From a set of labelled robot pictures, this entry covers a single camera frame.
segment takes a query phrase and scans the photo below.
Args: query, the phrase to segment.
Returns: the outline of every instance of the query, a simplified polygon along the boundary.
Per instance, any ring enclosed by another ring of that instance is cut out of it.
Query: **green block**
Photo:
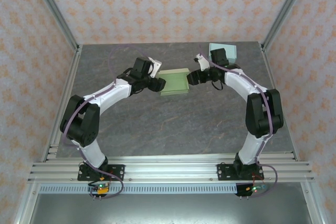
[[[189,84],[187,80],[187,75],[189,73],[190,71],[187,68],[162,70],[157,73],[156,77],[162,78],[166,81],[166,85],[160,92],[160,95],[189,93]]]

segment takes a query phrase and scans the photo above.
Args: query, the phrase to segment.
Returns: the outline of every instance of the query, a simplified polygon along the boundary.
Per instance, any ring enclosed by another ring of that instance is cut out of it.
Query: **orange floral pattern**
[[[262,42],[285,0],[56,1],[78,43],[110,44]]]
[[[47,144],[72,55],[43,0],[0,0],[0,223],[14,222],[32,163]]]
[[[313,163],[329,223],[336,220],[335,2],[297,0],[267,52],[292,139]]]

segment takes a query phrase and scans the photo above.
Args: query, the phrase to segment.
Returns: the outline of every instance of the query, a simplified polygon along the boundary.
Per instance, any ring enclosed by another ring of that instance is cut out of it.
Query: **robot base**
[[[257,164],[243,165],[237,153],[233,164],[217,165],[217,176],[218,180],[260,180],[259,177],[264,179],[264,172]]]
[[[124,174],[125,174],[125,165],[106,165],[104,167],[104,170],[107,173],[111,173],[121,180],[124,180]],[[106,180],[112,180],[117,181],[115,178],[110,178],[107,175],[102,175],[99,172],[96,172],[93,170],[90,166],[87,164],[81,164],[79,165],[79,172],[78,172],[78,181],[106,181]]]

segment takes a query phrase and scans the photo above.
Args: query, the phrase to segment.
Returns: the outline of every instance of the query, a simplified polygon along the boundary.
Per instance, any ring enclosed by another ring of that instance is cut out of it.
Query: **gray ventilated strip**
[[[119,191],[111,185],[109,194]],[[87,194],[85,184],[41,184],[40,194]],[[217,184],[125,184],[123,194],[232,194],[237,193],[235,183]]]

